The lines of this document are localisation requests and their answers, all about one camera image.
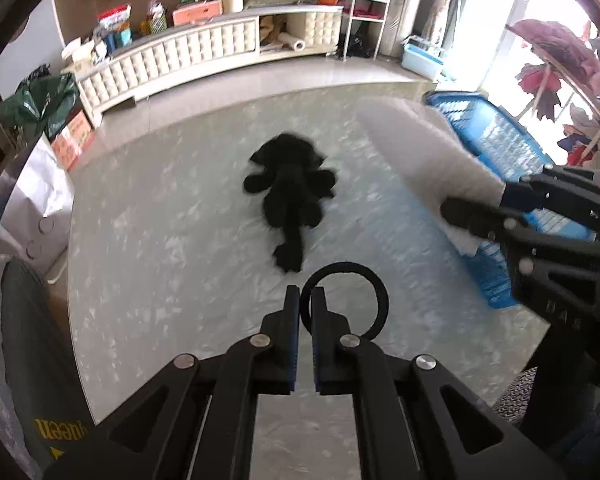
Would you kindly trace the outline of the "white tufted TV cabinet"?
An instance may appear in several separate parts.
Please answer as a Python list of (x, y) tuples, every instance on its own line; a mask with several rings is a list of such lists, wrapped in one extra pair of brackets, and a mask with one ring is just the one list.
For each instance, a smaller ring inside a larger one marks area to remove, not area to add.
[[(127, 100), (211, 75), (262, 63), (332, 55), (338, 50), (341, 6), (261, 6), (172, 27), (138, 40), (76, 78), (82, 106), (95, 127), (102, 113)], [(294, 52), (278, 39), (288, 32), (306, 42)]]

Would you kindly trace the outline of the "paper towel roll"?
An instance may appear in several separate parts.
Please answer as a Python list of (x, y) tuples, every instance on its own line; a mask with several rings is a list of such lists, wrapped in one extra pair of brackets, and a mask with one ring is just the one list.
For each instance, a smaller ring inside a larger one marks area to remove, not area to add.
[(294, 52), (302, 52), (306, 50), (306, 42), (298, 37), (288, 34), (288, 32), (281, 32), (277, 39), (286, 47), (291, 48)]

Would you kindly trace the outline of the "green plastic bag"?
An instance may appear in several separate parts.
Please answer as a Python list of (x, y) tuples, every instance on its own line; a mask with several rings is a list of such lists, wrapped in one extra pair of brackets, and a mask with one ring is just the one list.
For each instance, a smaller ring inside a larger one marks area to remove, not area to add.
[(33, 78), (23, 81), (0, 103), (0, 121), (26, 143), (40, 136), (53, 142), (79, 105), (80, 92), (73, 73)]

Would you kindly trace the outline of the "white cloth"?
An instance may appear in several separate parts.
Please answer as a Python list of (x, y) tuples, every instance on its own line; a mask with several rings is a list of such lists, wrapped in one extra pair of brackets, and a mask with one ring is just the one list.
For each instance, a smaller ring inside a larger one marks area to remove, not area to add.
[(355, 114), (374, 147), (456, 250), (474, 256), (478, 238), (446, 222), (440, 206), (449, 197), (498, 206), (504, 181), (464, 148), (449, 122), (431, 106), (372, 96), (358, 101)]

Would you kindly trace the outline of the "blue plastic laundry basket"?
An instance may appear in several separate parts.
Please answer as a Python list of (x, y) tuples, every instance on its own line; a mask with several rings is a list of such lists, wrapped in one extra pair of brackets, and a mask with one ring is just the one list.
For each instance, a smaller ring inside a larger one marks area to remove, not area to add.
[[(476, 92), (429, 91), (422, 102), (448, 121), (466, 151), (504, 181), (537, 174), (552, 159), (535, 138), (508, 114)], [(510, 279), (500, 246), (487, 240), (463, 258), (480, 294), (493, 309), (513, 307)]]

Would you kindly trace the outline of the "light blue storage bin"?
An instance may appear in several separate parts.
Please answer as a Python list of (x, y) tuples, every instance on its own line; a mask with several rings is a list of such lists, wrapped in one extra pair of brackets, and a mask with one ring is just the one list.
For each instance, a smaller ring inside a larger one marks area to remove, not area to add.
[(422, 37), (411, 35), (403, 41), (401, 67), (426, 79), (437, 81), (443, 72), (441, 51)]

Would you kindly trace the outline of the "black plush toy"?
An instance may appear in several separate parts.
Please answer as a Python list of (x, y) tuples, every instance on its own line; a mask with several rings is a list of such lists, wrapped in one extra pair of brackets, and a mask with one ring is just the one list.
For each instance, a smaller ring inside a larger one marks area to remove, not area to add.
[(250, 156), (260, 170), (248, 174), (242, 188), (248, 194), (264, 195), (265, 221), (283, 234), (273, 258), (285, 273), (302, 270), (302, 230), (322, 222), (321, 201), (335, 196), (336, 172), (325, 168), (324, 161), (325, 156), (309, 139), (294, 132), (279, 133)]

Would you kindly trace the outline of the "pink storage box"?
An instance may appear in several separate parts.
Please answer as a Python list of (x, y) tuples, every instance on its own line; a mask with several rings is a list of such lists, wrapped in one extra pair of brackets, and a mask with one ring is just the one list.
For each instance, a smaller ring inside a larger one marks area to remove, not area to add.
[(221, 14), (222, 2), (211, 0), (181, 6), (172, 12), (172, 20), (175, 26), (181, 26), (193, 22), (207, 21)]

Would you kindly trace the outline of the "clothes drying rack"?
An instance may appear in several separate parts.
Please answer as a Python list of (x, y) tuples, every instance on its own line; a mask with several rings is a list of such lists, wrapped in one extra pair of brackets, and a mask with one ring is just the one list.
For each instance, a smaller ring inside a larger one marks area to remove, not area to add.
[(600, 169), (600, 32), (592, 21), (576, 34), (555, 21), (533, 18), (508, 25), (521, 49), (538, 60), (524, 64), (516, 83), (528, 103), (515, 115), (560, 125), (556, 143), (570, 166)]

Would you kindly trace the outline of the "red white cardboard box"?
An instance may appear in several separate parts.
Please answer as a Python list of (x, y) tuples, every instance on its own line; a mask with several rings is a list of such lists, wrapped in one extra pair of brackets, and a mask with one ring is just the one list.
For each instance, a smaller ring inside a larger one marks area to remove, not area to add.
[(60, 166), (70, 171), (90, 147), (94, 136), (95, 130), (84, 111), (80, 110), (50, 144)]

